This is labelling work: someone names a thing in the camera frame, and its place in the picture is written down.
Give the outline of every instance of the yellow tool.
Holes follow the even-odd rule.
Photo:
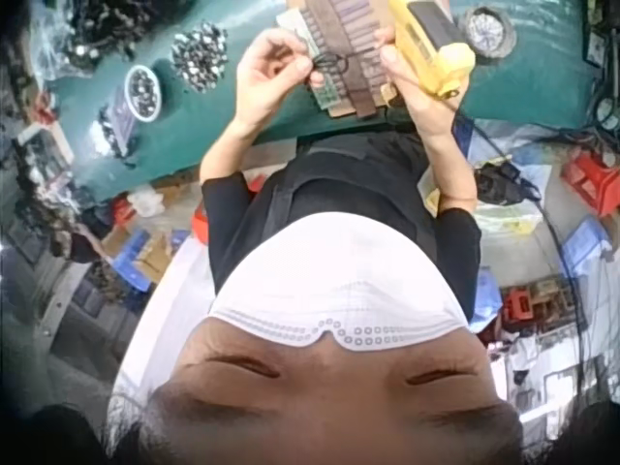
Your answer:
[[[463,35],[434,1],[389,0],[396,48],[416,71],[419,85],[440,99],[456,97],[476,66],[476,55]],[[386,103],[397,97],[393,85],[382,87]]]

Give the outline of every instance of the clear plastic bag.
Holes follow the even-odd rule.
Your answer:
[[[65,77],[89,78],[91,75],[71,64],[66,54],[72,29],[64,9],[51,10],[39,2],[31,5],[30,58],[40,88],[46,80]]]

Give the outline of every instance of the round container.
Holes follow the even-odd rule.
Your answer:
[[[134,102],[132,100],[132,95],[131,95],[132,77],[134,76],[135,73],[139,71],[146,73],[147,77],[153,81],[153,93],[155,95],[155,109],[147,116],[140,114],[138,109],[134,106]],[[143,65],[136,65],[132,67],[131,70],[129,70],[129,73],[127,73],[127,76],[125,77],[125,100],[127,101],[129,110],[131,111],[132,115],[136,117],[137,120],[142,121],[144,123],[150,123],[157,119],[160,111],[162,110],[162,89],[160,87],[160,83],[159,83],[159,80],[157,79],[157,76],[155,75],[155,73],[153,73],[153,71],[150,68],[147,68],[146,66],[143,66]]]

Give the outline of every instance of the person's left hand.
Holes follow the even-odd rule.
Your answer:
[[[295,86],[307,78],[313,86],[323,85],[323,75],[312,68],[308,47],[298,36],[284,29],[263,31],[237,68],[236,126],[257,134]]]

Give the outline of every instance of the green tabletop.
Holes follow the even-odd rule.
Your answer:
[[[474,0],[452,0],[456,16]],[[478,66],[464,103],[473,117],[505,119],[577,128],[585,121],[596,70],[582,59],[580,0],[500,0],[493,2],[511,17],[518,34],[514,52],[499,65]],[[122,85],[132,63],[107,58],[90,79],[63,78],[52,84],[59,98],[59,120],[76,158],[72,169],[78,185],[100,201],[155,178],[196,165],[223,130],[234,111],[234,69],[244,49],[275,16],[284,0],[197,0],[177,25],[138,45],[135,63],[150,66],[162,82],[164,107],[157,121],[138,123],[138,148],[129,170],[119,161],[98,159],[88,130],[98,109]],[[172,37],[207,19],[228,30],[225,79],[207,94],[189,89],[168,61]],[[318,110],[312,96],[299,88],[287,100],[260,141],[310,136],[384,122],[382,116],[360,122],[354,116],[331,119]]]

